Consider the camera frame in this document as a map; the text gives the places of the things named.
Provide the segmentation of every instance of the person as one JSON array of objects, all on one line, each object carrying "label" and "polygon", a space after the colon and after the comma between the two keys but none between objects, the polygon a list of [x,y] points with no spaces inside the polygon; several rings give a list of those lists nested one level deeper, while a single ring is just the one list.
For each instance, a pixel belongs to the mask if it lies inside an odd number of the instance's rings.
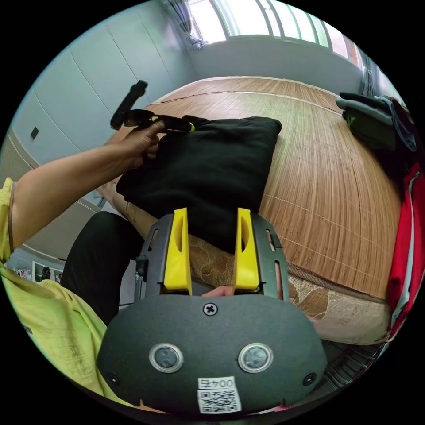
[{"label": "person", "polygon": [[[95,214],[75,240],[61,283],[20,278],[4,264],[14,249],[74,202],[129,169],[154,159],[163,123],[132,130],[122,141],[61,158],[31,170],[0,190],[0,274],[12,306],[35,345],[65,376],[83,388],[118,399],[96,368],[110,321],[119,311],[120,285],[143,239],[124,218]],[[211,296],[230,295],[219,288]],[[139,408],[152,410],[143,405]]]}]

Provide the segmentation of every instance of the hand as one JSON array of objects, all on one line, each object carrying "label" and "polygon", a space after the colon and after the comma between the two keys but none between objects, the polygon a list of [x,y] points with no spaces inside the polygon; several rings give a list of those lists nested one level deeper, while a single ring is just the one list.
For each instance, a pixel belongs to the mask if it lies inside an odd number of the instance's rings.
[{"label": "hand", "polygon": [[128,169],[139,168],[143,164],[143,154],[149,159],[155,159],[158,152],[159,139],[157,134],[164,130],[164,123],[159,121],[144,130],[134,128],[119,144],[124,150]]},{"label": "hand", "polygon": [[[274,265],[276,272],[276,285],[278,286],[278,300],[283,300],[283,290],[282,290],[282,276],[280,275],[280,269],[278,264]],[[232,286],[219,286],[218,288],[213,289],[212,291],[203,294],[203,297],[228,297],[233,295]]]},{"label": "hand", "polygon": [[203,297],[228,297],[233,295],[233,286],[219,286],[212,291],[203,294]]}]

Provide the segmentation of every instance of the mattress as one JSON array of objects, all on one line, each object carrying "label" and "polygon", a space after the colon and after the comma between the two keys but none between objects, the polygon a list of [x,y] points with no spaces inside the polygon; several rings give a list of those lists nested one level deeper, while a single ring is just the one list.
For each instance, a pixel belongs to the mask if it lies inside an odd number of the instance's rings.
[{"label": "mattress", "polygon": [[[147,109],[281,121],[259,213],[284,247],[291,301],[321,338],[375,344],[387,338],[386,285],[401,202],[373,154],[350,133],[337,97],[297,81],[221,77],[184,86]],[[101,194],[146,237],[156,218],[125,202],[115,184],[104,185]],[[232,284],[232,255],[193,236],[189,247],[194,279]]]}]

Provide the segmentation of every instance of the yellow shirt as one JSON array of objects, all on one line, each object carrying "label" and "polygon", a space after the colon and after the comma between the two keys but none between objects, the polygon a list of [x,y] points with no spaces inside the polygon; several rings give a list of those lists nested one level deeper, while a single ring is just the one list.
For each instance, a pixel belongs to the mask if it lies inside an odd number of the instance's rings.
[{"label": "yellow shirt", "polygon": [[0,190],[0,275],[19,320],[44,356],[63,374],[89,390],[127,406],[96,368],[106,325],[80,297],[58,283],[20,278],[4,264],[11,255],[11,179]]}]

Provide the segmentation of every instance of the window frame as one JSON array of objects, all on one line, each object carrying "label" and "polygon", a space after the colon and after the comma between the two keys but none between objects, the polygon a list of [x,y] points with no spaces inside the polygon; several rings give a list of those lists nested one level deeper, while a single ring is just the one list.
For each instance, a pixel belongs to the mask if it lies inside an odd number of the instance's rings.
[{"label": "window frame", "polygon": [[[344,58],[347,62],[351,63],[356,68],[359,68],[361,70],[364,68],[363,60],[362,60],[362,58],[361,58],[361,56],[359,54],[359,49],[358,49],[357,45],[354,43],[355,48],[357,50],[357,56],[358,56],[358,62],[359,62],[358,65],[356,65],[355,63],[353,63],[352,61],[350,61],[350,58],[349,57],[346,58],[345,56],[340,55],[339,53],[336,53],[333,50],[333,44],[332,44],[332,40],[331,40],[331,37],[329,35],[328,29],[327,29],[326,25],[324,24],[324,21],[321,20],[320,18],[317,18],[318,21],[320,22],[323,30],[324,30],[324,33],[326,34],[326,39],[328,41],[328,47],[322,46],[319,43],[319,37],[318,37],[317,30],[316,30],[316,26],[314,25],[313,20],[311,19],[310,14],[308,12],[306,12],[306,11],[304,11],[304,12],[307,15],[307,18],[309,20],[310,26],[311,26],[311,28],[313,30],[314,40],[315,40],[314,42],[305,41],[305,40],[303,40],[301,38],[301,29],[299,27],[299,23],[298,23],[295,15],[294,15],[294,13],[293,13],[293,11],[291,10],[290,7],[288,7],[288,10],[290,11],[290,13],[291,13],[291,15],[292,15],[292,17],[294,19],[294,22],[295,22],[295,24],[297,26],[299,38],[285,36],[285,30],[283,28],[282,22],[281,22],[281,20],[279,18],[279,15],[278,15],[278,13],[277,13],[277,11],[276,11],[273,3],[271,2],[271,0],[265,0],[265,1],[268,3],[271,11],[274,14],[274,17],[275,17],[276,22],[277,22],[278,27],[279,27],[280,36],[277,36],[277,35],[274,35],[273,34],[273,29],[272,29],[270,20],[269,20],[269,18],[267,16],[267,13],[266,13],[265,8],[263,7],[263,5],[260,2],[260,0],[255,0],[255,2],[257,3],[257,5],[258,5],[258,7],[259,7],[259,9],[260,9],[260,11],[261,11],[261,13],[263,15],[263,18],[264,18],[264,20],[266,22],[266,25],[267,25],[267,29],[269,31],[269,34],[231,35],[232,33],[235,33],[236,32],[235,29],[237,29],[237,22],[234,22],[232,13],[230,12],[230,10],[227,10],[227,8],[225,6],[225,0],[205,0],[205,1],[209,1],[210,2],[210,4],[213,7],[215,13],[217,14],[218,20],[220,21],[221,27],[223,29],[223,33],[224,33],[224,35],[226,37],[226,41],[233,40],[233,39],[251,39],[251,38],[257,38],[257,39],[258,38],[267,38],[267,39],[270,39],[270,38],[273,38],[273,39],[285,41],[287,43],[295,43],[295,44],[300,44],[300,45],[304,45],[304,46],[314,45],[317,48],[328,50],[330,53],[335,54],[337,56],[340,56],[341,58]],[[202,35],[201,29],[198,28],[198,27],[197,27],[197,29],[199,30],[199,34]],[[345,37],[345,35],[343,35],[343,36],[344,36],[345,46],[347,48],[347,53],[348,53],[349,46],[347,44],[347,37]]]}]

